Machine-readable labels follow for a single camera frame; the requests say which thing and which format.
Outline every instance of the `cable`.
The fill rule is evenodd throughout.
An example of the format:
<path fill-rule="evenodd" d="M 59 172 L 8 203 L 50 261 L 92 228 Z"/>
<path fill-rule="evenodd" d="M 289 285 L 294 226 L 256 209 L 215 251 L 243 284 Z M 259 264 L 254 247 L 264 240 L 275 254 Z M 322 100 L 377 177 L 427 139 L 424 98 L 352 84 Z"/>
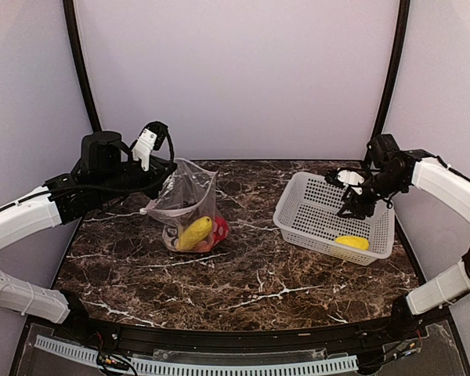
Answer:
<path fill-rule="evenodd" d="M 448 169 L 449 171 L 453 172 L 455 175 L 459 176 L 460 178 L 462 179 L 465 179 L 467 182 L 470 183 L 470 178 L 463 175 L 461 172 L 459 172 L 458 170 L 456 170 L 455 168 L 452 168 L 452 167 L 449 167 L 449 165 L 439 156 L 435 156 L 435 158 L 437 158 L 437 161 L 439 161 L 439 163 L 446 169 Z"/>
<path fill-rule="evenodd" d="M 162 177 L 159 180 L 140 188 L 134 189 L 121 189 L 121 188 L 109 188 L 107 186 L 95 186 L 92 184 L 78 184 L 76 186 L 72 186 L 71 189 L 73 190 L 98 190 L 100 192 L 108 192 L 108 193 L 138 193 L 143 192 L 145 190 L 150 190 L 155 186 L 159 186 L 164 182 L 164 180 L 172 173 L 174 169 L 174 146 L 172 145 L 171 135 L 169 135 L 168 131 L 165 131 L 165 137 L 167 137 L 167 144 L 169 146 L 169 163 L 167 169 L 165 170 Z"/>
<path fill-rule="evenodd" d="M 128 370 L 132 371 L 134 376 L 138 376 L 138 372 L 136 371 L 134 366 L 131 364 L 131 362 L 129 362 L 127 359 L 125 359 L 124 356 L 116 355 L 116 354 L 113 354 L 111 352 L 104 352 L 103 351 L 103 343 L 104 343 L 103 342 L 103 336 L 98 331 L 95 334 L 99 338 L 99 346 L 98 346 L 98 352 L 97 352 L 97 357 L 96 357 L 96 364 L 103 368 L 103 371 L 98 368 L 100 373 L 105 374 L 106 376 L 120 376 L 121 375 L 121 373 L 119 373 L 117 371 L 112 371 L 112 370 L 108 369 L 108 366 L 103 361 L 100 361 L 103 358 L 103 355 L 104 355 L 108 359 L 115 358 L 119 362 L 125 364 L 126 366 L 128 366 Z"/>
<path fill-rule="evenodd" d="M 391 358 L 388 358 L 387 360 L 381 362 L 381 363 L 378 363 L 378 364 L 371 364 L 370 366 L 363 366 L 363 368 L 374 368 L 374 367 L 381 367 L 381 366 L 384 366 L 385 364 L 387 363 L 390 363 L 394 360 L 397 360 L 397 359 L 400 359 L 400 358 L 395 358 L 395 357 L 391 357 Z"/>
<path fill-rule="evenodd" d="M 111 209 L 113 208 L 116 208 L 119 204 L 121 204 L 122 202 L 124 202 L 125 200 L 127 200 L 129 197 L 128 194 L 124 195 L 122 198 L 119 198 L 118 200 L 116 200 L 113 204 L 111 205 L 108 205 L 106 209 L 100 211 L 99 213 L 97 213 L 96 215 L 94 215 L 94 218 L 97 218 L 103 214 L 106 214 L 108 213 Z"/>
<path fill-rule="evenodd" d="M 421 339 L 421 333 L 419 329 L 416 330 L 416 334 L 418 335 L 418 339 L 420 340 L 420 349 L 423 349 L 423 340 Z"/>
<path fill-rule="evenodd" d="M 367 363 L 364 363 L 364 364 L 361 364 L 359 365 L 359 367 L 365 367 L 367 366 L 368 364 L 372 364 L 374 363 L 375 361 L 385 357 L 386 354 L 389 354 L 391 353 L 393 350 L 397 349 L 397 347 L 399 347 L 401 344 L 403 344 L 411 335 L 413 334 L 413 331 L 409 331 L 406 333 L 406 335 L 404 335 L 404 337 L 398 341 L 394 346 L 392 346 L 390 349 L 386 350 L 384 353 L 382 353 L 380 356 L 378 356 L 377 358 L 374 358 L 373 360 L 367 362 Z"/>
<path fill-rule="evenodd" d="M 70 331 L 68 329 L 66 329 L 65 327 L 61 326 L 60 329 L 64 332 L 65 335 L 67 335 L 68 337 L 70 337 L 73 341 L 79 343 L 80 345 L 82 346 L 87 346 L 89 341 L 94 337 L 94 335 L 96 333 L 92 333 L 90 335 L 90 337 L 86 338 L 86 339 L 80 339 L 80 338 L 76 338 L 74 335 L 72 335 L 70 333 Z"/>
<path fill-rule="evenodd" d="M 386 208 L 391 209 L 393 208 L 393 197 L 398 194 L 399 192 L 392 192 L 391 194 L 388 195 L 388 197 L 382 197 L 381 200 L 386 203 Z"/>
<path fill-rule="evenodd" d="M 118 188 L 109 188 L 105 186 L 96 186 L 92 184 L 78 184 L 78 185 L 70 186 L 66 188 L 54 188 L 52 190 L 43 190 L 42 192 L 33 193 L 29 196 L 23 197 L 20 200 L 18 200 L 17 204 L 22 204 L 23 202 L 31 200 L 32 198 L 44 196 L 46 194 L 51 194 L 51 193 L 67 194 L 71 192 L 72 190 L 98 190 L 100 192 L 131 194 L 131 193 L 144 192 L 146 190 L 150 190 L 154 188 L 155 186 L 159 186 L 165 181 L 165 179 L 167 179 L 167 177 L 172 173 L 172 170 L 174 169 L 174 145 L 172 144 L 172 138 L 168 130 L 165 130 L 165 137 L 167 138 L 167 144 L 169 146 L 169 158 L 170 159 L 169 159 L 168 166 L 164 174 L 159 178 L 159 180 L 154 181 L 148 186 L 134 188 L 134 189 L 118 189 Z M 8 203 L 7 205 L 0 207 L 0 213 L 9 208 L 13 208 L 14 206 L 16 206 L 16 202 Z"/>

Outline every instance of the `black frame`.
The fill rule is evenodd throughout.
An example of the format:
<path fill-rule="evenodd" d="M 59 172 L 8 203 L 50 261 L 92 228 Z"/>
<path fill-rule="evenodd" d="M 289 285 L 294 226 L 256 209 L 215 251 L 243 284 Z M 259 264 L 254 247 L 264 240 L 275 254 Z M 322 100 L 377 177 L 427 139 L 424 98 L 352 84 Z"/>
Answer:
<path fill-rule="evenodd" d="M 81 49 L 80 34 L 78 33 L 77 16 L 75 14 L 75 6 L 73 0 L 63 0 L 64 18 L 66 19 L 66 28 L 68 30 L 68 38 L 70 39 L 71 54 L 75 70 L 77 71 L 78 84 L 80 85 L 81 95 L 84 99 L 85 109 L 89 116 L 92 131 L 99 132 L 101 123 L 92 96 L 91 85 L 89 84 L 89 76 L 85 68 L 84 53 Z"/>
<path fill-rule="evenodd" d="M 404 39 L 406 37 L 407 21 L 409 19 L 409 6 L 410 0 L 400 0 L 399 14 L 397 16 L 395 35 L 393 37 L 392 55 L 390 56 L 385 87 L 383 88 L 383 94 L 381 95 L 381 102 L 379 103 L 378 115 L 376 116 L 376 121 L 374 122 L 371 139 L 377 135 L 381 135 L 383 128 L 385 127 L 386 116 L 389 112 L 390 102 L 392 101 L 393 89 L 395 88 Z M 366 153 L 364 162 L 366 165 L 371 164 L 369 153 Z"/>

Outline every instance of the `brown marble surface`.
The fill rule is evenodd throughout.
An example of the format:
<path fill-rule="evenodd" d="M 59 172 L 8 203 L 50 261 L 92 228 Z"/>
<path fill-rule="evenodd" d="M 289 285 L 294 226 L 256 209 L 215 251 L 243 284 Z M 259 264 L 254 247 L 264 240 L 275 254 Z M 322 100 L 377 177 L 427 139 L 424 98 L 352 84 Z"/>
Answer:
<path fill-rule="evenodd" d="M 272 221 L 287 181 L 353 162 L 209 161 L 219 170 L 218 207 L 229 238 L 209 254 L 178 255 L 162 224 L 132 195 L 83 222 L 56 288 L 76 291 L 92 317 L 209 331 L 258 331 L 352 323 L 388 316 L 391 301 L 418 285 L 403 247 L 358 266 L 295 247 Z"/>

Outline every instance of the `basket mesh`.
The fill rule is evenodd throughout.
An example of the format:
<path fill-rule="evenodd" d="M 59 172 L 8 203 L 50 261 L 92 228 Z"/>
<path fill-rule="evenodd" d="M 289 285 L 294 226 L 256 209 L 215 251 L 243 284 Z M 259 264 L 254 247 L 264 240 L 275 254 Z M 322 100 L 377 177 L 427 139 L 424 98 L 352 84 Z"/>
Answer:
<path fill-rule="evenodd" d="M 339 218 L 336 213 L 343 205 L 344 189 L 326 183 L 323 176 L 308 173 L 296 174 L 289 184 L 274 217 L 286 241 L 360 265 L 392 252 L 392 211 L 377 207 L 374 216 L 363 221 Z M 368 239 L 369 251 L 331 243 L 348 235 Z"/>

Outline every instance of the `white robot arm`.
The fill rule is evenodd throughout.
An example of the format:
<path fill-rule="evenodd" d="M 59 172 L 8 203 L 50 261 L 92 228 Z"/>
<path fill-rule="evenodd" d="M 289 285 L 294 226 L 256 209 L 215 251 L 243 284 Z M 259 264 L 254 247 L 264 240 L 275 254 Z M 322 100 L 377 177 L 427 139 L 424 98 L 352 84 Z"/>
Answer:
<path fill-rule="evenodd" d="M 380 135 L 367 145 L 376 175 L 365 179 L 347 169 L 327 173 L 326 180 L 346 186 L 343 218 L 371 216 L 379 200 L 390 202 L 394 194 L 410 186 L 430 193 L 470 223 L 470 180 L 447 166 L 441 158 L 423 150 L 402 151 L 391 135 Z M 390 328 L 400 337 L 408 322 L 435 307 L 442 307 L 470 292 L 470 251 L 437 277 L 394 301 Z"/>
<path fill-rule="evenodd" d="M 170 161 L 151 157 L 167 138 Z M 121 161 L 121 152 L 129 158 Z M 82 140 L 81 159 L 70 174 L 50 179 L 0 208 L 0 250 L 38 231 L 67 224 L 86 212 L 132 192 L 156 198 L 164 180 L 174 171 L 174 151 L 167 126 L 148 124 L 129 149 L 116 132 L 97 132 Z M 61 324 L 76 295 L 18 280 L 0 270 L 0 307 Z"/>

